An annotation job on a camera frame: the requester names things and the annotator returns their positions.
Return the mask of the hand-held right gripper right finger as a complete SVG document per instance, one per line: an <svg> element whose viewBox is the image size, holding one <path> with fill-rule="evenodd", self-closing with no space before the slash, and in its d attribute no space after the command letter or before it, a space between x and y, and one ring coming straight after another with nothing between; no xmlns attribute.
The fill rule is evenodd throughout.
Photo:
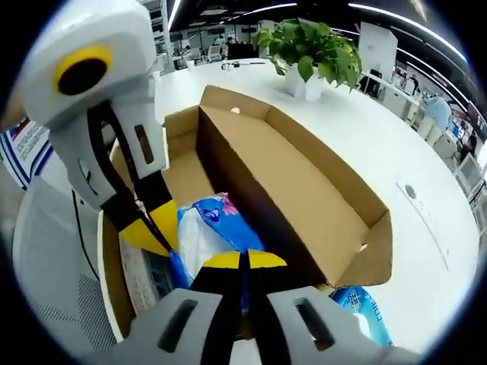
<svg viewBox="0 0 487 365"><path fill-rule="evenodd" d="M314 286L301 286L284 259L250 249L249 320L264 364L417 364L419 356L381 346L358 319Z"/></svg>

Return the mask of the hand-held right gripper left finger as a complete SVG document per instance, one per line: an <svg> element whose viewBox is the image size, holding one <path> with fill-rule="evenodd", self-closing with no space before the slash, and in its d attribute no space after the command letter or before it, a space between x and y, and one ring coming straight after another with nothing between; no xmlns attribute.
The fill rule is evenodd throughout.
<svg viewBox="0 0 487 365"><path fill-rule="evenodd" d="M240 253L214 255L191 286L137 316L129 335L83 364L227 364L241 317Z"/></svg>

